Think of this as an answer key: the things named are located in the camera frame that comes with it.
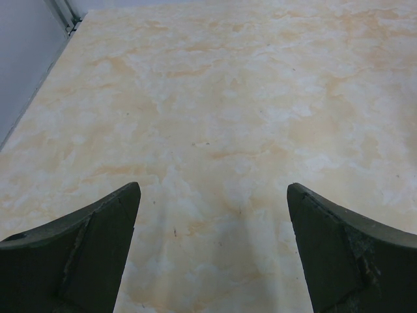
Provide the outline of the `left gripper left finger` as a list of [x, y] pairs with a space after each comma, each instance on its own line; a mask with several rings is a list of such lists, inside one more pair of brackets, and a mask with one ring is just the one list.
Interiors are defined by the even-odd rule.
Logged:
[[2, 312], [113, 312], [141, 198], [128, 183], [1, 241]]

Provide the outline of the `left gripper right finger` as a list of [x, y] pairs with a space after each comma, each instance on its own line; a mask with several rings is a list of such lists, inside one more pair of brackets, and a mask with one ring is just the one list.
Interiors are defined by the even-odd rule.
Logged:
[[299, 183], [287, 204], [314, 312], [415, 312], [416, 235]]

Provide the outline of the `aluminium frame post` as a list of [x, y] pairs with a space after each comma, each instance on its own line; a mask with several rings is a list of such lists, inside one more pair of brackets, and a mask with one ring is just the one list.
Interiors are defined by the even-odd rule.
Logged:
[[55, 14], [55, 18], [61, 23], [67, 37], [71, 37], [87, 13], [79, 8], [77, 1], [51, 0], [48, 3]]

